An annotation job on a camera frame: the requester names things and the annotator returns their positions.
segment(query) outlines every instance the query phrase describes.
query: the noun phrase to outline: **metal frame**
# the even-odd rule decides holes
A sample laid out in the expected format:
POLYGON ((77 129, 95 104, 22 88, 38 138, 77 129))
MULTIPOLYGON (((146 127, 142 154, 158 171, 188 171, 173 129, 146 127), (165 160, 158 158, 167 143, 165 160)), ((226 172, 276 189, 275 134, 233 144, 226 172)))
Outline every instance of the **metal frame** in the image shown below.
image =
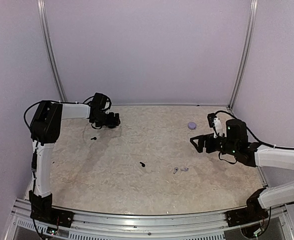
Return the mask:
POLYGON ((52 50, 52 45, 50 41, 50 34, 49 34, 49 28, 48 28, 48 22, 47 22, 47 15, 46 15, 46 8, 45 8, 45 1, 44 0, 37 0, 37 5, 38 5, 38 12, 39 12, 39 17, 40 17, 40 24, 41 24, 41 29, 42 29, 42 34, 48 54, 48 59, 51 67, 51 71, 53 74, 54 78, 54 83, 56 86, 56 89, 58 91, 60 100, 66 102, 67 97, 66 94, 63 90, 62 83, 60 81, 60 77, 58 74, 58 69, 57 69, 57 64, 56 60, 53 54, 52 50))
POLYGON ((248 22, 248 27, 247 27, 247 33, 246 33, 246 38, 245 38, 245 45, 243 47, 242 51, 242 56, 240 60, 240 65, 237 73, 237 79, 236 83, 232 92, 232 96, 230 99, 230 109, 234 108, 234 105, 237 100, 237 96, 239 93, 240 85, 243 79, 243 74, 245 72, 248 56, 249 56, 249 51, 250 51, 250 46, 251 46, 251 41, 252 41, 252 36, 253 36, 253 30, 256 22, 256 15, 257 15, 257 8, 258 8, 258 0, 251 0, 251 7, 250 7, 250 14, 249 14, 249 22, 248 22))
MULTIPOLYGON (((64 235, 62 239, 150 239, 160 240, 170 238, 185 240, 203 238, 214 239, 212 236, 223 236, 224 231, 237 229, 228 227, 225 217, 226 210, 180 214, 180 215, 120 215, 97 212, 80 211, 58 207, 75 213, 71 228, 60 227, 64 235)), ((17 226, 34 231, 30 219, 30 203, 17 199, 11 212, 10 225, 5 240, 12 240, 17 226)), ((280 218, 286 240, 294 240, 291 221, 285 207, 275 207, 272 218, 280 218)), ((38 228, 54 227, 36 221, 38 228)))

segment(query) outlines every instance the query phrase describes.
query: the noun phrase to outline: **purple lid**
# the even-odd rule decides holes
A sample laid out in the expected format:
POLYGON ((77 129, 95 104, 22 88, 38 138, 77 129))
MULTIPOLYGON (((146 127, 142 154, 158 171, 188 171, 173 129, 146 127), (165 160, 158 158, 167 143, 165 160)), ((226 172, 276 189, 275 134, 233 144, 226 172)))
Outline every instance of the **purple lid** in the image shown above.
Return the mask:
POLYGON ((193 130, 193 129, 197 128, 197 125, 193 121, 191 121, 191 122, 188 123, 188 128, 193 130))

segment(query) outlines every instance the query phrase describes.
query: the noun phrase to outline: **vertical metal post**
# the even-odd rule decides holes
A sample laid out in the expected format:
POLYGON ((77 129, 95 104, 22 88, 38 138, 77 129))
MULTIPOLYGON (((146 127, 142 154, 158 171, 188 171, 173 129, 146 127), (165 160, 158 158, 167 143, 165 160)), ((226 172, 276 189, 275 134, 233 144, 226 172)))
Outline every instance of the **vertical metal post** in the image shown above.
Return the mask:
POLYGON ((241 56, 241 61, 240 61, 240 66, 238 69, 237 73, 237 79, 236 83, 232 92, 232 96, 230 99, 229 107, 232 110, 234 108, 240 85, 242 82, 242 78, 245 72, 248 56, 249 56, 249 51, 250 51, 250 46, 251 46, 251 40, 253 36, 253 30, 256 22, 256 15, 257 15, 257 7, 258 7, 258 0, 251 0, 251 7, 250 7, 250 13, 249 13, 249 22, 248 22, 248 27, 247 27, 247 33, 246 33, 246 38, 245 38, 245 45, 243 47, 242 51, 242 56, 241 56))
POLYGON ((38 5, 38 12, 39 12, 39 17, 40 17, 40 25, 41 25, 41 29, 42 29, 42 34, 43 34, 45 46, 47 49, 48 59, 49 59, 49 63, 51 66, 51 70, 52 70, 52 74, 53 74, 53 78, 54 78, 54 83, 55 83, 56 89, 58 91, 60 100, 66 102, 67 98, 66 98, 65 92, 63 90, 62 83, 60 81, 60 77, 59 77, 57 65, 56 65, 56 60, 55 60, 53 50, 52 50, 52 45, 50 42, 50 34, 49 34, 49 28, 48 28, 44 0, 37 0, 37 5, 38 5))

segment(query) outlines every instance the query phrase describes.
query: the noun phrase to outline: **white wall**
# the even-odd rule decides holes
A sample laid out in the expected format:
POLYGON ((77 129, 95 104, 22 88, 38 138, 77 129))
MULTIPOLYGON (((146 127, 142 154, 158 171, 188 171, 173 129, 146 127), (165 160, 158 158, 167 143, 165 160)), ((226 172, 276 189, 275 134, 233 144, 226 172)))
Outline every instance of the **white wall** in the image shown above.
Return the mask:
POLYGON ((24 110, 57 99, 35 0, 0 0, 0 237, 31 177, 24 110))
POLYGON ((250 0, 46 1, 68 100, 227 105, 250 0))
MULTIPOLYGON (((294 146, 294 0, 259 0, 235 114, 263 141, 294 146)), ((270 186, 294 172, 265 168, 270 186)), ((294 205, 288 206, 294 224, 294 205)))

